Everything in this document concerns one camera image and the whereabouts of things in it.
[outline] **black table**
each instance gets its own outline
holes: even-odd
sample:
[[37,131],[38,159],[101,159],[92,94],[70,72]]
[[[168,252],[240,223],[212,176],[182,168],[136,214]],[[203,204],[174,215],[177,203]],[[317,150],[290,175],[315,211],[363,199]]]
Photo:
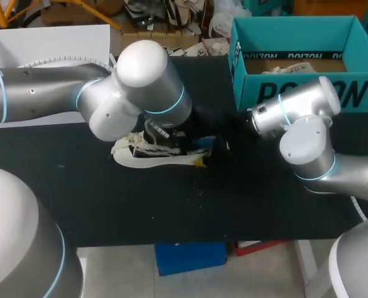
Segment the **black table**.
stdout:
[[[195,104],[235,111],[226,57],[174,63]],[[336,151],[368,155],[368,114],[337,116],[331,135]],[[216,171],[125,168],[111,147],[86,124],[0,129],[0,168],[32,188],[75,246],[336,238],[361,221],[350,198],[304,189],[277,142]]]

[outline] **blue plastic box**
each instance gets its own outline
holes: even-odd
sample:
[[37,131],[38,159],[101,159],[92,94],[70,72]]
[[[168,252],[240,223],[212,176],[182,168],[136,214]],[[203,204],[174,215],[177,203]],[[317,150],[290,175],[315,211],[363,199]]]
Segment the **blue plastic box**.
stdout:
[[220,266],[226,263],[224,243],[156,244],[155,259],[160,276]]
[[[260,59],[342,60],[347,71],[249,75],[245,60]],[[234,19],[228,62],[240,111],[327,76],[338,92],[342,112],[368,112],[368,36],[356,17]]]
[[252,16],[265,16],[272,9],[287,5],[290,0],[243,0],[242,5],[252,12]]

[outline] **white sneaker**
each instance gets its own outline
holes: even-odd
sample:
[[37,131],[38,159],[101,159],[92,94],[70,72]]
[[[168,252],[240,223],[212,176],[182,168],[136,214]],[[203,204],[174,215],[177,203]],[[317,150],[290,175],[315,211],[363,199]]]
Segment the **white sneaker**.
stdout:
[[281,68],[279,66],[274,67],[271,71],[263,71],[262,75],[264,74],[272,74],[272,73],[316,73],[314,68],[308,62],[297,63],[291,65],[286,68]]
[[118,140],[111,150],[114,159],[120,165],[129,168],[152,168],[162,165],[199,165],[199,160],[207,155],[211,146],[188,151],[186,155],[180,153],[179,148],[158,145],[156,131],[145,123],[147,133],[154,139],[154,144],[147,142],[144,131],[130,133]]

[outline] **robotic arm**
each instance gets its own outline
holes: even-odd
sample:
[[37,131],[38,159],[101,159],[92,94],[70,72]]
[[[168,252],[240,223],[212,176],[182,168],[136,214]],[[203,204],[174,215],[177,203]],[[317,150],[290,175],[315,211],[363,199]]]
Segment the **robotic arm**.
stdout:
[[61,67],[57,60],[0,69],[0,123],[79,111],[96,137],[116,141],[134,128],[141,112],[166,129],[190,117],[191,99],[156,42],[130,45],[117,68],[74,64]]
[[368,156],[336,153],[331,145],[331,117],[339,98],[326,77],[278,95],[247,111],[249,129],[261,138],[280,140],[280,152],[305,187],[368,200]]

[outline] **white cardboard box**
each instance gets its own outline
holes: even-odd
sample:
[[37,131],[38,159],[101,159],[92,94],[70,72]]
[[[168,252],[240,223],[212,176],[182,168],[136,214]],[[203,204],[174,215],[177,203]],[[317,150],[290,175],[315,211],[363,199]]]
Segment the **white cardboard box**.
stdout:
[[[94,58],[108,64],[109,25],[0,30],[0,68],[60,56]],[[0,124],[0,128],[84,122],[78,112]]]

